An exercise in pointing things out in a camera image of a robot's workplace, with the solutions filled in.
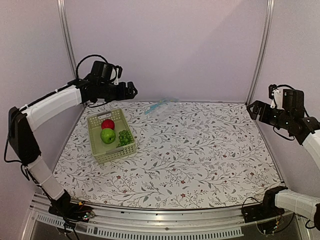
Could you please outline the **clear blue zip top bag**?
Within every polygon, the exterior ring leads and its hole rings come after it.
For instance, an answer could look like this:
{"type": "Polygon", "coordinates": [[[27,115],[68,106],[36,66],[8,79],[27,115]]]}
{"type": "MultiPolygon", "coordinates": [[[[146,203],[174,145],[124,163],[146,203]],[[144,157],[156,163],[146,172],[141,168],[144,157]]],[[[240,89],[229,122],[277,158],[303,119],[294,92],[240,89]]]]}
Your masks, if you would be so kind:
{"type": "Polygon", "coordinates": [[[174,107],[176,105],[176,103],[179,103],[179,102],[180,101],[178,98],[172,98],[172,97],[163,98],[163,99],[159,100],[158,102],[149,106],[144,111],[144,114],[148,115],[148,116],[153,116],[153,115],[159,116],[159,115],[163,114],[164,112],[166,112],[168,109],[171,109],[172,107],[174,107]]]}

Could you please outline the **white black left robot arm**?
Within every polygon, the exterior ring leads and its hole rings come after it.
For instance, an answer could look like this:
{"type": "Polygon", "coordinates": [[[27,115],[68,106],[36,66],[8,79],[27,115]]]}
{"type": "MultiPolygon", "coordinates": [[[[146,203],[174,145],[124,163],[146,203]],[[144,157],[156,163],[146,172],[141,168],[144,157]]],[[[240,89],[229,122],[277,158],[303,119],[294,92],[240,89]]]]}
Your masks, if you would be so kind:
{"type": "Polygon", "coordinates": [[[88,222],[94,217],[92,207],[84,202],[73,203],[71,196],[53,176],[42,158],[34,132],[38,127],[72,107],[96,103],[110,103],[134,99],[138,94],[133,82],[120,82],[122,67],[109,63],[105,58],[96,60],[90,73],[83,79],[76,76],[47,95],[21,108],[12,107],[8,112],[6,147],[12,147],[22,174],[32,180],[49,199],[49,213],[62,217],[66,222],[88,222]]]}

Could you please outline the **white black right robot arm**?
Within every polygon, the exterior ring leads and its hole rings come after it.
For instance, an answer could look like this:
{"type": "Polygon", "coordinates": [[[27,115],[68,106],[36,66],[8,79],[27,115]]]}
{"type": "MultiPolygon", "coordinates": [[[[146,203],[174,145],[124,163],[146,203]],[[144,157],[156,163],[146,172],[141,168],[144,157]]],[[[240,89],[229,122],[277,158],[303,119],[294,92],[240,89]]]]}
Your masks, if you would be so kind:
{"type": "MultiPolygon", "coordinates": [[[[256,100],[246,107],[250,118],[272,126],[274,132],[286,130],[286,139],[297,141],[319,165],[320,122],[308,115],[304,106],[304,92],[285,84],[271,84],[268,97],[270,104],[256,100]]],[[[313,222],[314,228],[320,228],[320,199],[294,192],[286,186],[266,190],[258,205],[241,207],[245,222],[281,216],[285,210],[313,222]]]]}

